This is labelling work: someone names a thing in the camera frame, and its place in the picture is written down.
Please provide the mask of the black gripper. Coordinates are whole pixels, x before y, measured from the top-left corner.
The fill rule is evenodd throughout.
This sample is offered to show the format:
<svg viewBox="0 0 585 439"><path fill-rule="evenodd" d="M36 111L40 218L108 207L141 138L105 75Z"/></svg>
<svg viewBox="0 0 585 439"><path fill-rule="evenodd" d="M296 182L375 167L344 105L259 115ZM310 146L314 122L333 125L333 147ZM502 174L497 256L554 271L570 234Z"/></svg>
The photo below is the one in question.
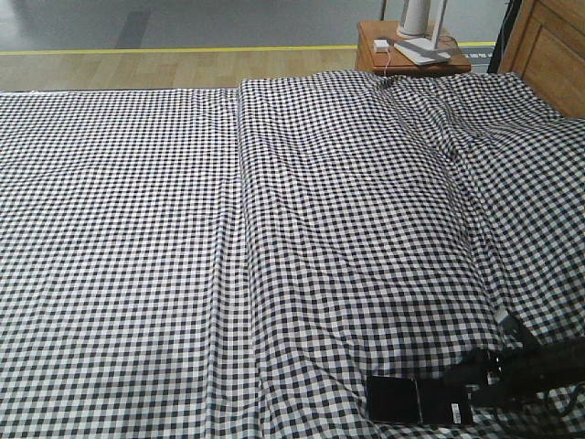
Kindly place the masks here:
<svg viewBox="0 0 585 439"><path fill-rule="evenodd" d="M463 360L445 372L445 384L463 386L476 384L481 388L488 386L488 375L502 374L502 361L505 353L489 349L472 349Z"/></svg>

